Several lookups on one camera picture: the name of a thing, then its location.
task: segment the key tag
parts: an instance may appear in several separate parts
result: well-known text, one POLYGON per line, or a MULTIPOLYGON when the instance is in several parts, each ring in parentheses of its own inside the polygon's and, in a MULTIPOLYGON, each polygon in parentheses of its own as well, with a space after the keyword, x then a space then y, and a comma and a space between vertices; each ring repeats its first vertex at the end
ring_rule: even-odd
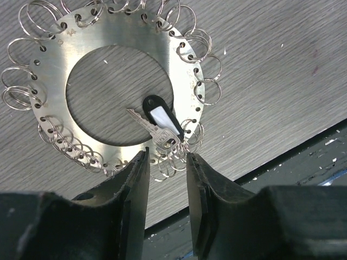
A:
POLYGON ((150 95, 146 97, 142 103, 142 108, 151 124, 171 130, 181 142, 183 141, 184 131, 181 125, 168 104, 160 96, 150 95))

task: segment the wood grain table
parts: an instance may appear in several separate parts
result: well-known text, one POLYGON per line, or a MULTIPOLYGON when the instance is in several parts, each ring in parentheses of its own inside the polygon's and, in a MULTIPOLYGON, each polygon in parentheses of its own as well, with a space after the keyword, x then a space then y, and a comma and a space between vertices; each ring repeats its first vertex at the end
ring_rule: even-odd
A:
MULTIPOLYGON (((59 0, 51 2, 61 9, 59 0)), ((66 2, 72 9, 85 4, 66 2)), ((153 10, 160 4, 148 2, 153 10)), ((7 43, 25 36, 17 21, 24 3, 2 1, 1 69, 11 66, 7 43)), ((206 107, 202 116, 206 133, 200 154, 216 170, 234 180, 347 117, 347 2, 182 3, 195 10, 197 26, 210 32, 214 53, 224 63, 222 100, 206 107)), ((52 22, 37 6, 32 12, 38 22, 52 22)), ((184 10, 177 28, 187 29, 191 21, 184 10)), ((28 62, 34 47, 19 43, 12 51, 28 62)), ((211 60, 203 69, 212 75, 217 62, 211 60)), ((26 77, 13 72, 6 74, 5 80, 21 85, 26 77)), ((115 145, 149 138, 125 112, 128 107, 140 109, 149 94, 160 95, 171 105, 174 97, 168 76, 146 54, 120 46, 84 57, 72 71, 67 87, 76 122, 89 135, 115 145)), ((207 100, 216 94, 213 87, 207 88, 207 100)), ((0 122, 0 190, 48 190, 72 198, 105 180, 102 174, 85 171, 44 144, 31 111, 17 112, 1 102, 0 122)), ((158 174, 157 168, 152 167, 152 172, 158 174)), ((151 181, 146 226, 187 204, 184 172, 164 183, 151 181)))

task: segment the silver key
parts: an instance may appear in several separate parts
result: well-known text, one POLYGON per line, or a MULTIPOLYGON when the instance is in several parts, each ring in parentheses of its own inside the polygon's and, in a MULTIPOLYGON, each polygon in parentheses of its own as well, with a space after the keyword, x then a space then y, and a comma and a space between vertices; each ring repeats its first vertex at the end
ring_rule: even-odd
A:
POLYGON ((136 113, 134 109, 127 109, 126 111, 134 120, 136 120, 136 122, 150 133, 154 145, 158 148, 164 151, 169 151, 180 144, 180 139, 171 130, 162 129, 159 126, 152 125, 147 120, 143 119, 139 113, 136 113))

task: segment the center hole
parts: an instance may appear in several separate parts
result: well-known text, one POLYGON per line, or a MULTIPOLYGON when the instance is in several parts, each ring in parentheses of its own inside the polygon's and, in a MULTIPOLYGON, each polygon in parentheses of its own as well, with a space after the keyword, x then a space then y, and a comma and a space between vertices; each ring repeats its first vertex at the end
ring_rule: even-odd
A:
POLYGON ((100 142, 115 146, 140 144, 149 133, 126 112, 143 118, 142 102, 161 96, 173 106, 166 72, 149 55, 129 47, 109 46, 92 51, 73 68, 66 88, 70 113, 79 127, 100 142))

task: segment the circular metal disc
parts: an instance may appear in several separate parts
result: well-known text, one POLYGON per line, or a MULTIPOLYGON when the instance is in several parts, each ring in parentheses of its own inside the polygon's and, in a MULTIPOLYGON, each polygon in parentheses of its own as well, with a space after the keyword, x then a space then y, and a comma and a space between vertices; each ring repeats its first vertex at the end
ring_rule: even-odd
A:
MULTIPOLYGON (((113 7, 115 10, 122 7, 116 4, 108 4, 107 6, 113 7)), ((200 78, 203 78, 202 69, 199 64, 185 63, 177 55, 177 47, 181 42, 184 42, 185 47, 181 50, 183 56, 186 59, 190 54, 195 56, 192 47, 186 40, 171 37, 167 31, 158 31, 154 23, 146 24, 142 20, 141 14, 143 13, 147 14, 147 21, 156 18, 155 15, 145 10, 131 15, 125 13, 109 14, 107 7, 105 7, 100 19, 94 25, 79 28, 75 23, 75 15, 80 14, 83 20, 89 21, 88 19, 93 18, 91 15, 93 8, 93 6, 84 7, 60 19, 58 23, 65 22, 67 29, 57 34, 54 40, 43 42, 43 45, 47 48, 46 51, 38 49, 34 53, 30 67, 37 75, 37 80, 29 78, 29 84, 37 89, 37 97, 44 101, 44 106, 36 108, 35 100, 31 99, 35 116, 49 137, 53 137, 52 134, 48 133, 51 125, 40 120, 43 116, 49 116, 67 139, 73 133, 73 136, 83 144, 84 151, 90 153, 90 149, 92 149, 97 152, 95 157, 101 163, 108 163, 109 170, 112 170, 111 165, 127 164, 145 147, 150 148, 151 163, 156 164, 159 154, 152 140, 139 145, 111 146, 93 139, 77 125, 68 109, 66 100, 66 85, 69 75, 80 59, 101 47, 119 45, 143 51, 156 60, 168 74, 173 89, 173 108, 178 121, 181 123, 186 119, 196 119, 197 122, 200 120, 203 105, 194 95, 194 87, 197 84, 194 68, 199 69, 198 75, 200 78)), ((167 25, 167 22, 163 19, 160 19, 160 21, 163 26, 167 25)), ((177 36, 181 35, 175 28, 172 31, 177 36)), ((204 85, 199 87, 198 93, 204 96, 204 85)), ((194 132, 196 126, 196 123, 190 123, 187 130, 194 132)), ((79 145, 79 148, 82 147, 78 142, 74 142, 74 144, 79 145)))

